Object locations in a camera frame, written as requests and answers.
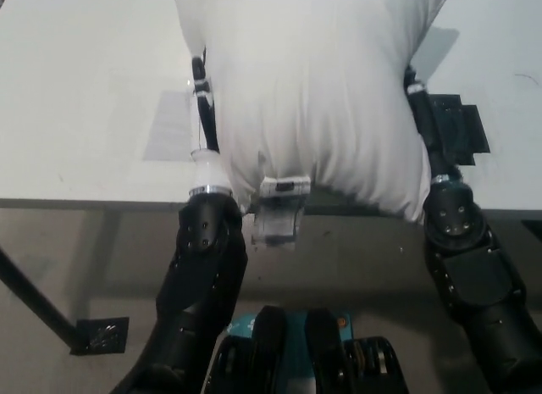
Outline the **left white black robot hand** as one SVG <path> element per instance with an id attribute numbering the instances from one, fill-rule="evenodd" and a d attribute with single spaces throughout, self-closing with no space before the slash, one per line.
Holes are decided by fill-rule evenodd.
<path id="1" fill-rule="evenodd" d="M 191 118 L 191 158 L 196 166 L 194 185 L 189 195 L 200 193 L 232 194 L 230 181 L 220 160 L 213 92 L 205 68 L 207 51 L 191 61 L 192 93 L 189 96 Z"/>

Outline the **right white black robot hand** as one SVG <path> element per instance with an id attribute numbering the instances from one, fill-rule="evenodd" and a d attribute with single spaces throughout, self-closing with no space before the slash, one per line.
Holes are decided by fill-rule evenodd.
<path id="1" fill-rule="evenodd" d="M 409 65 L 404 77 L 404 88 L 419 135 L 429 157 L 431 182 L 462 181 L 459 169 L 444 154 L 443 142 L 426 86 Z"/>

